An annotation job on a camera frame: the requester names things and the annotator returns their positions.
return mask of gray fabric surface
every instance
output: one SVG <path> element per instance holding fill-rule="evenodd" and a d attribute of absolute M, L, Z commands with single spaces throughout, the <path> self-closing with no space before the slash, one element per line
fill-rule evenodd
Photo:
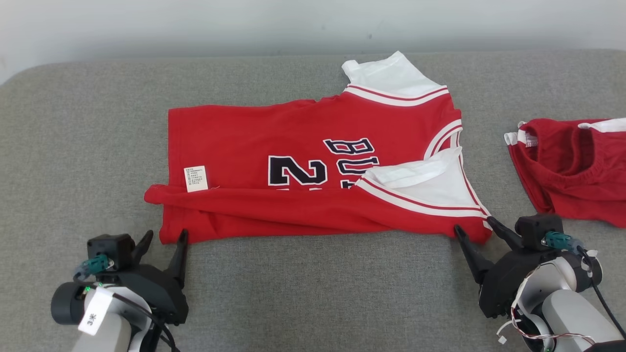
<path fill-rule="evenodd" d="M 86 240 L 160 226 L 143 202 L 167 181 L 167 110 L 269 105 L 340 93 L 346 59 L 212 58 L 68 63 L 27 70 L 0 86 L 0 350 L 66 351 L 78 331 L 49 314 L 56 287 L 86 258 Z M 519 121 L 626 116 L 626 53 L 557 51 L 411 54 L 449 86 L 463 111 L 466 173 L 494 216 L 534 214 L 502 135 Z M 565 222 L 600 251 L 600 289 L 626 324 L 624 230 Z M 484 252 L 507 248 L 493 238 Z M 153 244 L 165 267 L 173 247 Z M 504 318 L 485 319 L 460 248 L 401 232 L 229 239 L 194 245 L 187 323 L 192 351 L 523 351 Z M 585 297 L 599 309 L 593 292 Z M 165 345 L 160 351 L 166 351 Z"/>

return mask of black cable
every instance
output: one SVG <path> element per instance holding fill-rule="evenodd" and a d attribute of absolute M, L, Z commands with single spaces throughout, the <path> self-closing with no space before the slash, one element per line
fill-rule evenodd
<path fill-rule="evenodd" d="M 585 261 L 587 262 L 587 265 L 589 265 L 589 270 L 591 270 L 591 272 L 593 272 L 593 261 L 591 260 L 591 258 L 587 254 L 586 250 L 583 249 L 583 247 L 580 247 L 580 246 L 577 246 L 576 249 L 578 249 L 578 251 L 581 253 L 581 255 L 585 258 Z M 620 331 L 620 334 L 622 334 L 624 339 L 626 339 L 626 332 L 624 331 L 624 329 L 622 329 L 622 326 L 620 325 L 620 323 L 617 322 L 617 319 L 615 319 L 615 316 L 613 315 L 613 312 L 611 312 L 611 309 L 608 308 L 607 302 L 604 300 L 604 297 L 602 297 L 602 293 L 600 293 L 600 290 L 598 289 L 598 286 L 595 284 L 595 281 L 593 280 L 593 278 L 591 278 L 591 285 L 593 286 L 593 290 L 595 291 L 595 294 L 598 295 L 598 298 L 600 300 L 600 303 L 602 303 L 602 306 L 604 307 L 604 310 L 607 311 L 608 316 L 613 321 L 613 324 Z"/>
<path fill-rule="evenodd" d="M 176 348 L 176 343 L 174 342 L 174 336 L 172 336 L 172 333 L 170 332 L 170 330 L 167 328 L 167 326 L 165 326 L 165 324 L 160 321 L 156 316 L 154 316 L 151 312 L 149 312 L 147 309 L 145 309 L 144 307 L 140 306 L 139 304 L 131 301 L 130 299 L 121 296 L 117 293 L 113 294 L 113 298 L 117 298 L 120 301 L 133 306 L 135 308 L 137 308 L 139 310 L 140 313 L 142 313 L 143 315 L 145 315 L 148 319 L 152 320 L 159 328 L 161 328 L 161 330 L 163 330 L 163 332 L 167 335 L 168 340 L 165 340 L 165 338 L 163 336 L 161 336 L 161 339 L 165 341 L 165 343 L 172 349 L 172 352 L 180 352 L 178 350 L 178 348 Z"/>

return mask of robotic arm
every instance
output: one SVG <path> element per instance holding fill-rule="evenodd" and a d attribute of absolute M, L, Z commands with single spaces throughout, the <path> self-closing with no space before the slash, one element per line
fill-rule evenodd
<path fill-rule="evenodd" d="M 463 254 L 480 285 L 478 305 L 487 318 L 508 316 L 533 352 L 626 351 L 624 331 L 606 307 L 597 285 L 602 267 L 596 251 L 563 233 L 555 215 L 520 217 L 513 232 L 494 217 L 489 225 L 511 248 L 495 264 L 485 259 L 456 226 Z M 593 287 L 611 325 L 579 292 Z M 506 339 L 501 336 L 500 342 Z"/>
<path fill-rule="evenodd" d="M 140 264 L 152 237 L 150 230 L 137 245 L 128 234 L 101 235 L 87 242 L 89 260 L 77 269 L 74 282 L 57 288 L 50 307 L 59 324 L 99 324 L 95 332 L 80 336 L 73 352 L 154 352 L 159 340 L 178 351 L 167 324 L 184 323 L 189 312 L 182 292 L 188 234 L 180 234 L 164 271 Z M 84 282 L 90 275 L 96 281 Z M 106 311 L 86 314 L 98 294 L 112 297 Z"/>

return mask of white background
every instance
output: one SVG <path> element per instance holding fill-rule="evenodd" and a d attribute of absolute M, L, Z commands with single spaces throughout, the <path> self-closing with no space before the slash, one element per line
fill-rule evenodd
<path fill-rule="evenodd" d="M 137 56 L 626 49 L 625 0 L 0 0 L 0 83 Z"/>

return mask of red jersey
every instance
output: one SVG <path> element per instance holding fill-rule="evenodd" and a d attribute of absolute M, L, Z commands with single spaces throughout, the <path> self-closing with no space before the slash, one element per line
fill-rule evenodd
<path fill-rule="evenodd" d="M 170 110 L 162 242 L 402 229 L 476 242 L 488 215 L 463 173 L 461 114 L 401 53 L 343 65 L 340 95 Z"/>
<path fill-rule="evenodd" d="M 538 212 L 626 227 L 626 118 L 541 118 L 505 141 Z"/>

